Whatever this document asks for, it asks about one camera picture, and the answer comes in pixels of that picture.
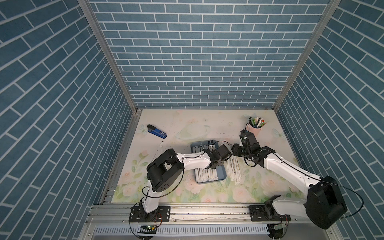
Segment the straw being gripped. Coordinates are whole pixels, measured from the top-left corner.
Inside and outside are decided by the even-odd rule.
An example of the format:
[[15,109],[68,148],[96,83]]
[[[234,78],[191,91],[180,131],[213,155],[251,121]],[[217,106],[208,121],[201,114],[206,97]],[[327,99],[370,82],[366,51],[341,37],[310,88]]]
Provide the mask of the straw being gripped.
[[208,175],[207,169],[202,170],[202,178],[203,178],[203,182],[208,181],[209,175]]

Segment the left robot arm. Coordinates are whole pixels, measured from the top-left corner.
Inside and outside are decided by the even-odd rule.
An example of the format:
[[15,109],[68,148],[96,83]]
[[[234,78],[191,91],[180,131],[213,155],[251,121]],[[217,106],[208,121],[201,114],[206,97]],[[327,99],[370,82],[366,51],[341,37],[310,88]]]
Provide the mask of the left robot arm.
[[147,166],[148,191],[144,194],[142,209],[152,213],[159,207],[160,198],[185,171],[194,169],[215,169],[231,157],[226,146],[215,150],[204,149],[197,153],[180,154],[168,149]]

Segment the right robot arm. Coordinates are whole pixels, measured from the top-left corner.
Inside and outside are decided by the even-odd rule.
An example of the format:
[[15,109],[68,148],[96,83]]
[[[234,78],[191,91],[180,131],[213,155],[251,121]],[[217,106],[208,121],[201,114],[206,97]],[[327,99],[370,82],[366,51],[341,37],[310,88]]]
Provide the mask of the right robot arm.
[[312,221],[321,229],[328,229],[348,210],[337,181],[312,174],[286,161],[269,147],[260,147],[255,135],[247,130],[240,134],[240,144],[234,144],[232,153],[270,170],[294,185],[303,198],[287,198],[273,195],[265,201],[269,218],[275,216],[298,216]]

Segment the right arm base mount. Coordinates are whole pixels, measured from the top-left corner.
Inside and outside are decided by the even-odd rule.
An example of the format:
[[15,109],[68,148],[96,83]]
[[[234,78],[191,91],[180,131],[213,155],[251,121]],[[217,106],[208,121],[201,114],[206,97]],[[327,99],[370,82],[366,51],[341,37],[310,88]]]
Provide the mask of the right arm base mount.
[[251,205],[249,206],[252,222],[290,222],[290,215],[280,215],[268,206]]

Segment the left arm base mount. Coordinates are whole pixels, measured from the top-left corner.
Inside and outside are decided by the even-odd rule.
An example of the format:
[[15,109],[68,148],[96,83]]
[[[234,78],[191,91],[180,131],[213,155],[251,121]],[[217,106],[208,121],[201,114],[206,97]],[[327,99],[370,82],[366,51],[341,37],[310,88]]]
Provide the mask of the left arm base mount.
[[147,213],[143,205],[134,206],[131,208],[129,217],[130,223],[150,223],[150,222],[169,222],[171,207],[159,206],[155,211]]

